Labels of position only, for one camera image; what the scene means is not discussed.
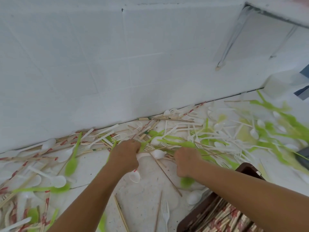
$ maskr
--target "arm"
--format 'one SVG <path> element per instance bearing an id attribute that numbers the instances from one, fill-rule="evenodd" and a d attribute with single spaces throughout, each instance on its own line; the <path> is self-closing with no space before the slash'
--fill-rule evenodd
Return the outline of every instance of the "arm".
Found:
<path id="1" fill-rule="evenodd" d="M 123 141 L 110 153 L 110 158 L 89 186 L 57 219 L 48 232 L 94 232 L 106 204 L 124 174 L 138 167 L 136 154 L 141 144 Z"/>
<path id="2" fill-rule="evenodd" d="M 175 152 L 177 175 L 207 186 L 267 232 L 308 231 L 309 197 L 201 159 L 199 152 Z"/>

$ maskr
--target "forearm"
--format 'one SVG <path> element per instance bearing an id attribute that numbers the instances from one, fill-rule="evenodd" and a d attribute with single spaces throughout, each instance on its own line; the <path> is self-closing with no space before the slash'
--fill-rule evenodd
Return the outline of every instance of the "forearm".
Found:
<path id="1" fill-rule="evenodd" d="M 111 193 L 123 175 L 113 169 L 107 163 L 48 232 L 94 232 Z"/>
<path id="2" fill-rule="evenodd" d="M 192 177 L 231 203 L 262 229 L 307 231 L 309 198 L 236 171 L 199 161 Z"/>

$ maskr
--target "left hand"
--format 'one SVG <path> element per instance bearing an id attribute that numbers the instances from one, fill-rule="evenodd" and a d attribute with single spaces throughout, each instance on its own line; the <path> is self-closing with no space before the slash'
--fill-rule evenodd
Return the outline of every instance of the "left hand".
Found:
<path id="1" fill-rule="evenodd" d="M 113 168 L 119 170 L 123 175 L 137 169 L 136 155 L 140 147 L 141 143 L 136 140 L 121 142 L 111 151 L 108 164 L 113 165 Z"/>

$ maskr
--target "white tiled wall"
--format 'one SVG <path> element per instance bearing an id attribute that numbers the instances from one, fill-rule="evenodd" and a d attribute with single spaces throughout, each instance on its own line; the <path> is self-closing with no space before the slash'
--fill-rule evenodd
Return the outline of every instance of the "white tiled wall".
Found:
<path id="1" fill-rule="evenodd" d="M 0 0 L 0 152 L 259 88 L 302 69 L 309 30 L 254 15 L 215 71 L 244 0 Z"/>

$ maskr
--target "hand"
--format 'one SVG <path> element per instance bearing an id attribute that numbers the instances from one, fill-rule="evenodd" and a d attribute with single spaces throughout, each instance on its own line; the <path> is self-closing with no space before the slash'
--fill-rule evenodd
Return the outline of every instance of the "hand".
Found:
<path id="1" fill-rule="evenodd" d="M 122 175 L 137 169 L 138 161 L 136 155 L 141 143 L 135 140 L 127 140 L 116 145 L 109 155 L 108 164 Z"/>
<path id="2" fill-rule="evenodd" d="M 174 154 L 177 164 L 177 175 L 179 177 L 192 177 L 193 170 L 201 160 L 198 150 L 188 147 L 182 147 Z"/>

